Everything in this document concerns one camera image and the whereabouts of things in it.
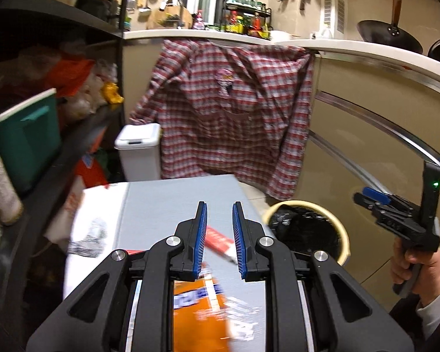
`white vent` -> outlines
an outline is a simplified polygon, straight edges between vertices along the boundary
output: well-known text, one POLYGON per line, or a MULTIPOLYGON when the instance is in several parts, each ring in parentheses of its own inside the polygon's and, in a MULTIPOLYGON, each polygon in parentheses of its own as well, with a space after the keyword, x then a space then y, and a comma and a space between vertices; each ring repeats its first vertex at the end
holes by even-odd
POLYGON ((324 0, 324 25, 331 28, 332 1, 324 0))
POLYGON ((337 30, 344 34, 345 25, 345 2, 337 0, 337 30))

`hand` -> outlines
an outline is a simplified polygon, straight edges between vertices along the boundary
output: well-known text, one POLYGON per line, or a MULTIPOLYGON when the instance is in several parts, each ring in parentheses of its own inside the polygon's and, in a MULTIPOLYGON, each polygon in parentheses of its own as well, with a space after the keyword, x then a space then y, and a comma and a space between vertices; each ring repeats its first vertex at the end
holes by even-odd
POLYGON ((403 253, 401 239, 396 238, 393 250, 394 256, 391 257, 393 282, 401 284, 409 280, 412 276, 409 265, 422 264, 419 278, 414 284, 412 292, 420 296, 423 307, 432 303, 440 295, 440 248, 436 253, 413 249, 403 253))

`white sleeve cuff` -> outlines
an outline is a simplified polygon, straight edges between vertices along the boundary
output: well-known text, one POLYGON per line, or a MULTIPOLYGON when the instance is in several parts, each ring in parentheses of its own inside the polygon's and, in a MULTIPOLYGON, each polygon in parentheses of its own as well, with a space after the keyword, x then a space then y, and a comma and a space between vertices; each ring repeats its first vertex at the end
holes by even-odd
POLYGON ((422 331, 427 340, 440 324, 440 295, 424 308, 422 308, 419 302, 416 312, 422 319, 422 331))

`white trash can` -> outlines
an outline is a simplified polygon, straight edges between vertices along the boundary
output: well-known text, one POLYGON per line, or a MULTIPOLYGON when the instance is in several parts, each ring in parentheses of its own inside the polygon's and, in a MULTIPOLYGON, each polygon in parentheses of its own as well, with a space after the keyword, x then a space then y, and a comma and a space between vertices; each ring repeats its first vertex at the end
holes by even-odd
POLYGON ((117 136, 114 148, 119 151, 128 182, 161 178, 160 137, 158 123, 127 125, 117 136))

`silver screw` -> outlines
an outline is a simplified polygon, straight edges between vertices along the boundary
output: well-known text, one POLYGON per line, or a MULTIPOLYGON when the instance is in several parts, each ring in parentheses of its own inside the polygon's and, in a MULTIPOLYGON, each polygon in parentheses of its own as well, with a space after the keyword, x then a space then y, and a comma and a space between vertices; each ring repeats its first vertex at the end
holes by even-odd
POLYGON ((327 255, 327 253, 325 251, 322 250, 318 250, 314 252, 314 257, 319 261, 319 262, 324 262, 325 260, 327 260, 327 258, 329 257, 327 255))
POLYGON ((271 246, 274 243, 274 240, 271 237, 262 237, 259 239, 259 243, 263 246, 271 246))
POLYGON ((111 254, 113 260, 123 260, 126 257, 126 252, 123 250, 114 250, 111 254))
POLYGON ((181 239, 177 236, 171 236, 166 239, 166 243, 170 246, 177 246, 181 243, 181 239))

